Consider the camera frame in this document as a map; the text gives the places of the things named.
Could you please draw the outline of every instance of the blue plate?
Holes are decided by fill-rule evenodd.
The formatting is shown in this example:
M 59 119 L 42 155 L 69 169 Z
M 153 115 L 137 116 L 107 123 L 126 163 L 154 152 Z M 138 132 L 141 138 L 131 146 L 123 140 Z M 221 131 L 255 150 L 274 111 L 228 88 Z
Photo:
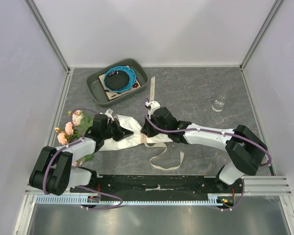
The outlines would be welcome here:
M 106 86 L 106 83 L 105 83 L 105 79 L 107 76 L 109 76 L 110 73 L 112 73 L 113 71 L 116 71 L 116 70 L 120 70 L 120 71 L 124 71 L 128 74 L 128 77 L 129 77 L 129 82 L 128 84 L 123 87 L 122 89 L 119 89 L 119 90 L 111 90 L 109 89 L 107 86 Z M 112 91 L 112 92 L 119 92 L 119 93 L 122 93 L 122 92 L 125 92 L 125 91 L 128 91 L 129 89 L 131 89 L 131 87 L 135 84 L 136 82 L 136 74 L 134 72 L 133 69 L 129 68 L 129 67 L 126 67 L 126 66 L 116 66 L 112 69 L 110 69 L 104 76 L 104 79 L 103 79 L 103 82 L 104 82 L 104 85 L 105 87 Z

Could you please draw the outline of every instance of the gray tray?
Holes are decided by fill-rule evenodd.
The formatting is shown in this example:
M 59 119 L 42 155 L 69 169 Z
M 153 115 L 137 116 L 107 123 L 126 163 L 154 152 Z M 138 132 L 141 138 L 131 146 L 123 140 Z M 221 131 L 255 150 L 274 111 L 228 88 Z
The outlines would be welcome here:
M 100 75 L 108 72 L 109 69 L 116 67 L 116 66 L 130 66 L 131 69 L 134 70 L 134 72 L 136 74 L 136 78 L 141 86 L 139 88 L 133 90 L 132 92 L 126 93 L 116 99 L 109 100 L 108 97 L 106 96 L 106 93 L 105 93 L 98 77 Z M 90 93 L 92 94 L 92 97 L 94 98 L 94 101 L 102 107 L 110 107 L 111 105 L 119 103 L 119 102 L 133 96 L 134 94 L 145 89 L 146 85 L 149 82 L 150 82 L 150 79 L 147 77 L 147 74 L 143 70 L 143 67 L 136 60 L 133 60 L 133 59 L 125 59 L 125 60 L 119 61 L 119 62 L 112 64 L 108 67 L 105 67 L 104 69 L 100 70 L 99 72 L 94 73 L 93 75 L 90 75 L 87 78 L 87 86 L 88 86 Z

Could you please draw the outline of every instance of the wall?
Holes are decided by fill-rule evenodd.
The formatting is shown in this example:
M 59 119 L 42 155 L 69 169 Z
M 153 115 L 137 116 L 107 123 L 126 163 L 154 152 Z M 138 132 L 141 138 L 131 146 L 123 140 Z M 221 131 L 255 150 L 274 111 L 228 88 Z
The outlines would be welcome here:
M 238 65 L 274 0 L 35 0 L 72 67 Z
M 274 166 L 294 195 L 294 0 L 284 1 L 245 74 Z
M 65 72 L 23 0 L 0 0 L 0 235 L 10 235 Z

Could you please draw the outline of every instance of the marble countertop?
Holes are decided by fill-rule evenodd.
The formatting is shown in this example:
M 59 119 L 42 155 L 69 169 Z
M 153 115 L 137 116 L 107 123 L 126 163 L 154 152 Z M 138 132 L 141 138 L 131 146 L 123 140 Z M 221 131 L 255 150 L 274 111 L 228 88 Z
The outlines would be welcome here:
M 87 107 L 104 112 L 88 91 L 86 79 L 100 69 L 75 69 L 65 101 L 60 126 L 69 117 L 67 111 Z M 236 128 L 242 124 L 256 135 L 258 130 L 248 100 L 244 81 L 239 68 L 144 68 L 148 77 L 156 76 L 155 100 L 167 107 L 178 120 L 191 121 L 201 126 L 214 128 Z M 234 86 L 228 94 L 225 109 L 215 112 L 212 101 L 225 84 L 233 79 Z M 146 90 L 110 108 L 114 114 L 134 117 L 144 124 L 142 100 L 149 97 Z M 153 161 L 164 168 L 179 165 L 180 151 L 185 153 L 184 162 L 177 170 L 164 171 L 153 168 L 149 159 L 160 154 L 162 148 L 146 148 L 143 144 L 134 148 L 95 153 L 94 160 L 85 162 L 84 167 L 99 174 L 174 174 L 216 175 L 220 168 L 230 162 L 226 152 L 203 146 L 168 143 L 168 150 Z M 258 175 L 270 175 L 269 168 L 262 167 Z

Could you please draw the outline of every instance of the bouquet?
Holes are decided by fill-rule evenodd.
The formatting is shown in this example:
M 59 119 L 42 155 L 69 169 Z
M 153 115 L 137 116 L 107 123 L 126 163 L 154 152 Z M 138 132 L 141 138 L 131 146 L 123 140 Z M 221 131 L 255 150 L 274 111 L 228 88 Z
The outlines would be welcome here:
M 76 110 L 73 113 L 73 123 L 75 126 L 78 126 L 78 128 L 85 133 L 87 129 L 93 125 L 93 118 L 91 118 L 86 113 L 82 112 L 81 110 Z M 72 123 L 69 121 L 67 124 L 65 124 L 64 131 L 61 130 L 60 127 L 55 127 L 54 129 L 56 133 L 58 133 L 58 141 L 62 145 L 69 144 L 78 138 L 82 137 L 82 135 L 74 128 Z M 94 158 L 92 154 L 86 155 L 80 159 L 78 159 L 76 162 L 72 163 L 72 166 L 79 166 L 82 165 L 86 161 L 91 161 Z

